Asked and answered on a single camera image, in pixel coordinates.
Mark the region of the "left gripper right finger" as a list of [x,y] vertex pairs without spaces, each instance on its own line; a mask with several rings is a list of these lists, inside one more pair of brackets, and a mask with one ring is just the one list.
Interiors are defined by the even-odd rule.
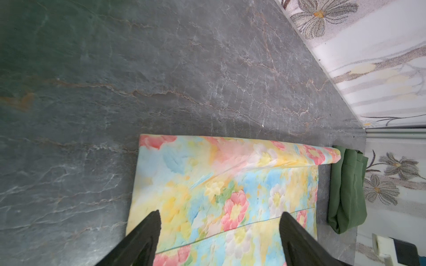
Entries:
[[279,232],[288,266],[345,266],[332,257],[290,213],[283,212]]

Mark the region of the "green skirt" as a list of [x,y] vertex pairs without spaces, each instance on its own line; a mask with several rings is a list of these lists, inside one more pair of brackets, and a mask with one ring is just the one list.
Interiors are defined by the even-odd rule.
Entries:
[[337,233],[362,225],[367,218],[363,190],[368,157],[358,150],[335,146],[341,158],[331,166],[327,221]]

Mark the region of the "floral pastel skirt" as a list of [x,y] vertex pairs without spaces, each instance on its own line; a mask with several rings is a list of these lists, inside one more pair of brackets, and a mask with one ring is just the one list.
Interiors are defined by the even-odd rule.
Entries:
[[283,266],[281,215],[316,237],[318,168],[340,157],[331,147],[143,134],[126,232],[159,211],[156,266]]

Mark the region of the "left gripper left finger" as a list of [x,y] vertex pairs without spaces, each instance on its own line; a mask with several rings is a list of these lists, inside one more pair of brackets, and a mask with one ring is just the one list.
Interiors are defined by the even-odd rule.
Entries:
[[96,266],[152,266],[161,225],[160,212],[149,213]]

